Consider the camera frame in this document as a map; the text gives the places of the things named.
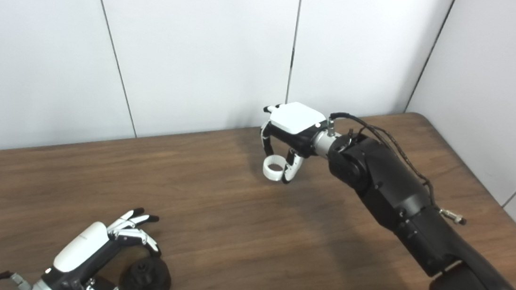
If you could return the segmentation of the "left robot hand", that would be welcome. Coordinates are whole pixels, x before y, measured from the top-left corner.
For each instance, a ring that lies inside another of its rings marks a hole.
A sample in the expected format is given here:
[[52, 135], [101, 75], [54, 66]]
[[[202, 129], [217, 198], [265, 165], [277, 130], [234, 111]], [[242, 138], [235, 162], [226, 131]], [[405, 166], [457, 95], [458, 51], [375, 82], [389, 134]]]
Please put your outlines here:
[[92, 223], [57, 254], [31, 290], [125, 290], [97, 274], [124, 248], [140, 246], [160, 257], [156, 240], [140, 228], [159, 219], [145, 214], [140, 207], [129, 210], [109, 226], [101, 221]]

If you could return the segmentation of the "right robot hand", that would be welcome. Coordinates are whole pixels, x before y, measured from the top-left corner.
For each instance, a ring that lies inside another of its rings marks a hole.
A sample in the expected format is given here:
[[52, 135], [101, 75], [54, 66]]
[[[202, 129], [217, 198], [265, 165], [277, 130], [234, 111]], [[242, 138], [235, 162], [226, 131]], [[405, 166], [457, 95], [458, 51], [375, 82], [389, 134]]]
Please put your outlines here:
[[[299, 102], [268, 105], [263, 111], [270, 116], [260, 130], [261, 144], [266, 154], [262, 173], [271, 181], [289, 184], [303, 161], [316, 155], [314, 141], [318, 134], [326, 130], [327, 119], [321, 112]], [[272, 138], [287, 144], [287, 156], [274, 153]]]

